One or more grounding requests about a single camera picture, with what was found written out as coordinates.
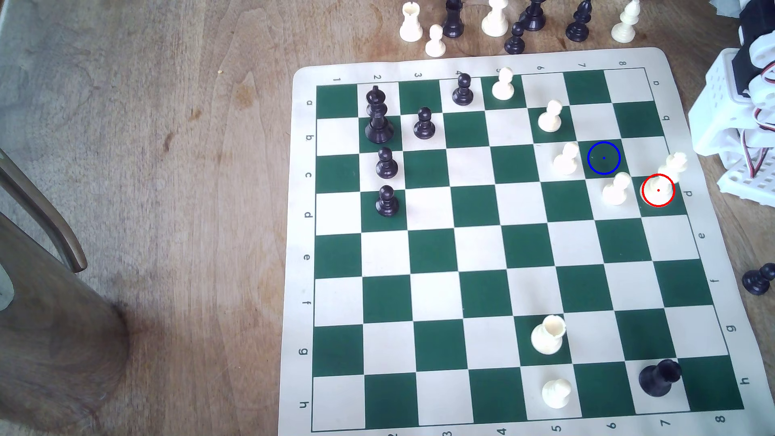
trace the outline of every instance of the wood grain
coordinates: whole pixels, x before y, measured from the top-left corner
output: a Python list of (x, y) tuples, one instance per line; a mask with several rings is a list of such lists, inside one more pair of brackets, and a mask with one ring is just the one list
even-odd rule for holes
[[(512, 0), (516, 19), (526, 1)], [(443, 1), (422, 2), (428, 29)], [(577, 0), (549, 0), (527, 52), (659, 47), (684, 108), (737, 20), (705, 0), (643, 0), (638, 36), (614, 42), (625, 0), (595, 2), (591, 37), (564, 38)], [(425, 59), (398, 38), (397, 0), (8, 0), (0, 30), (2, 147), (81, 239), (79, 276), (124, 306), (126, 381), (68, 434), (275, 434), (284, 285), (291, 80), (300, 67)], [(503, 54), (478, 29), (446, 57)], [(725, 196), (703, 158), (735, 272), (775, 259), (775, 209)], [(50, 250), (7, 196), (3, 213)], [(742, 297), (770, 385), (771, 295)], [(0, 424), (4, 434), (39, 434)]]

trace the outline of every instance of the black chess piece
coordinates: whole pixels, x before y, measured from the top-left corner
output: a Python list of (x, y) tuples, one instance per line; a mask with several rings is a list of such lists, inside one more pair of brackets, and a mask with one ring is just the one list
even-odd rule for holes
[(436, 125), (431, 121), (431, 109), (422, 107), (417, 112), (418, 122), (415, 123), (415, 136), (421, 140), (428, 140), (436, 132)]
[(376, 85), (366, 93), (366, 101), (369, 103), (366, 114), (371, 117), (366, 125), (366, 138), (375, 144), (388, 142), (395, 132), (393, 124), (385, 118), (388, 107), (385, 105), (385, 93)]
[(666, 358), (656, 365), (646, 366), (638, 375), (638, 383), (643, 392), (650, 396), (664, 396), (680, 376), (678, 362)]
[(522, 35), (525, 34), (525, 30), (522, 28), (522, 24), (518, 21), (511, 26), (511, 38), (506, 40), (503, 44), (503, 49), (508, 54), (520, 54), (525, 51), (525, 41), (522, 40)]
[(569, 24), (565, 29), (565, 36), (575, 43), (583, 43), (589, 37), (587, 23), (592, 20), (591, 0), (583, 0), (579, 3), (578, 9), (573, 13), (573, 19), (576, 21)]
[(382, 216), (393, 216), (398, 213), (398, 199), (394, 197), (393, 188), (385, 185), (380, 188), (380, 198), (377, 200), (377, 212)]
[(474, 100), (474, 92), (470, 90), (471, 76), (460, 73), (457, 76), (457, 88), (452, 91), (452, 101), (459, 106), (468, 106)]
[(442, 33), (447, 38), (459, 38), (463, 35), (463, 22), (460, 21), (460, 10), (463, 0), (446, 0), (446, 19), (442, 23)]
[(393, 160), (393, 152), (387, 147), (382, 147), (377, 156), (380, 161), (377, 162), (377, 175), (382, 178), (393, 178), (398, 173), (398, 163)]

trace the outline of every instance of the chessboard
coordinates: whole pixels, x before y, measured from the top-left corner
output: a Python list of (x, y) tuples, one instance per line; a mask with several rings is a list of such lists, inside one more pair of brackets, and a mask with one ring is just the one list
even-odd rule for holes
[[(493, 97), (503, 67), (514, 95)], [(452, 100), (461, 73), (474, 100)], [(366, 94), (394, 126), (369, 141)], [(552, 99), (561, 127), (538, 127)], [(655, 48), (305, 67), (294, 77), (279, 435), (775, 434), (677, 87)], [(418, 110), (435, 134), (421, 140)], [(577, 169), (553, 170), (577, 142)], [(377, 151), (398, 164), (377, 176)], [(687, 170), (666, 205), (642, 184)], [(613, 206), (615, 174), (632, 183)], [(377, 213), (381, 186), (398, 200)], [(558, 352), (531, 332), (564, 319)], [(639, 373), (680, 379), (646, 394)], [(567, 405), (542, 398), (565, 379)]]

